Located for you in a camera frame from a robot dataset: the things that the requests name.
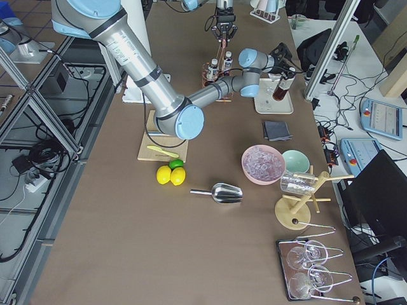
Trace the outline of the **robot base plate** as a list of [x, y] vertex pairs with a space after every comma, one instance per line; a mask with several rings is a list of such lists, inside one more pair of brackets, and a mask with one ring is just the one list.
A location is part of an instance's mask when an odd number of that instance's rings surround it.
[[124, 103], [142, 104], [144, 100], [149, 103], [148, 99], [144, 97], [141, 89], [134, 83], [133, 79], [130, 76], [127, 76], [122, 101]]

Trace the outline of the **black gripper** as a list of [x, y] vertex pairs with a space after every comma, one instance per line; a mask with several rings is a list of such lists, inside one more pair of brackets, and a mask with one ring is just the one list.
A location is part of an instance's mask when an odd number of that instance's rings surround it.
[[276, 48], [274, 48], [269, 55], [274, 59], [272, 68], [270, 70], [271, 74], [279, 74], [281, 72], [287, 72], [290, 68], [290, 65], [287, 62], [290, 62], [292, 59], [292, 53], [285, 43], [279, 43]]
[[230, 41], [237, 32], [238, 27], [234, 24], [235, 15], [215, 15], [216, 24], [211, 27], [214, 37], [218, 41]]

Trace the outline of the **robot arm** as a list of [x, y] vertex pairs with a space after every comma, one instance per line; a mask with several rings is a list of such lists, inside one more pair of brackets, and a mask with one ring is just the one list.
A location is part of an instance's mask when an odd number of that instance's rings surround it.
[[[185, 12], [195, 11], [201, 8], [206, 0], [182, 0], [181, 8]], [[237, 32], [238, 27], [234, 24], [236, 16], [232, 0], [217, 0], [212, 16], [205, 23], [205, 31], [211, 31], [220, 43], [228, 44]]]
[[288, 49], [280, 43], [269, 54], [245, 48], [238, 57], [242, 74], [225, 76], [186, 97], [178, 94], [128, 24], [120, 1], [52, 1], [56, 32], [103, 44], [155, 107], [155, 125], [182, 140], [197, 137], [204, 127], [202, 108], [231, 92], [255, 97], [262, 73], [294, 70], [285, 63]]

